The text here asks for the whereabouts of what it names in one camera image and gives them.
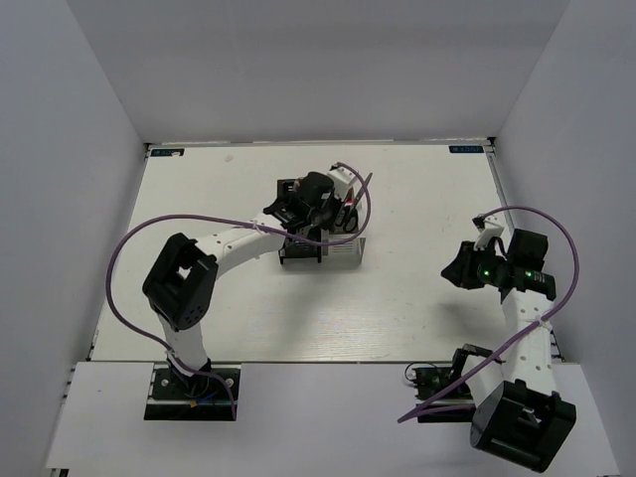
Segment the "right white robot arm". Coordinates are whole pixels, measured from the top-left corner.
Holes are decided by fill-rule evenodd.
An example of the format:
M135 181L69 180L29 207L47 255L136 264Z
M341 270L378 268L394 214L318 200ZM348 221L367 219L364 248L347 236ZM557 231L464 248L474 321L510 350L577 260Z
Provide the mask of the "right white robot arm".
M441 275L463 289L495 287L507 329L519 339L493 360L488 350L464 345L448 381L457 394L473 398L472 447L543 473L576 422L575 406L557 390L552 329L544 318L557 298L554 278L543 272L549 243L543 235L516 230L499 252L502 227L483 224L478 231Z

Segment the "black handled scissors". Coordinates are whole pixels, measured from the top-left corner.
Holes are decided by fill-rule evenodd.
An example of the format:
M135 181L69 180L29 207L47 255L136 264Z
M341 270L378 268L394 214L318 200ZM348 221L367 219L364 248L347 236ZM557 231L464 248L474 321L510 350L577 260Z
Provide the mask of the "black handled scissors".
M335 223L335 227L345 234L351 234L358 228L359 223L359 205L365 196L363 188L360 188L356 196L345 203L341 214Z

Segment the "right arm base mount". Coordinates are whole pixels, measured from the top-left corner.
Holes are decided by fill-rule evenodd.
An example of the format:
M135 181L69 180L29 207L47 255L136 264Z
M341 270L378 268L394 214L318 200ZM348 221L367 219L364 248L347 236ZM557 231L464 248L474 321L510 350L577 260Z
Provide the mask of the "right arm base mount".
M442 389L457 381L464 371L469 369L468 362L476 358L477 362L487 358L491 350L465 344L458 348L450 364L431 362L410 363L404 369L406 382L415 389L415 399L425 401ZM467 384L462 384L443 399L436 401L428 410L434 410L419 416L418 423L469 423L474 413L472 394Z

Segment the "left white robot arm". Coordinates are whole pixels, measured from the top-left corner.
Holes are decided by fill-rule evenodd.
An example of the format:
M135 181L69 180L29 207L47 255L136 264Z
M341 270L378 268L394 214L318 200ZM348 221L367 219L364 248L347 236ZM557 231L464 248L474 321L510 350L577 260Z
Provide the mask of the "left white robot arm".
M206 238L177 233L168 238L142 285L173 350L168 363L176 385L187 396L203 394L210 384L211 361L204 349L200 321L207 313L215 283L233 268L276 252L280 261L322 261L316 243L333 230L354 175L334 166L328 173L310 172L282 181L284 190L245 229L232 227Z

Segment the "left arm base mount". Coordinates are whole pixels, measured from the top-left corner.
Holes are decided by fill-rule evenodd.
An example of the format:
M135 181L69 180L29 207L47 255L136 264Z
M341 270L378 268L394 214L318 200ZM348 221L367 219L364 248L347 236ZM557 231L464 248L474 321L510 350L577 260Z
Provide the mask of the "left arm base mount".
M144 410L146 421L233 421L229 395L217 380L194 376L188 387L168 365L156 365Z

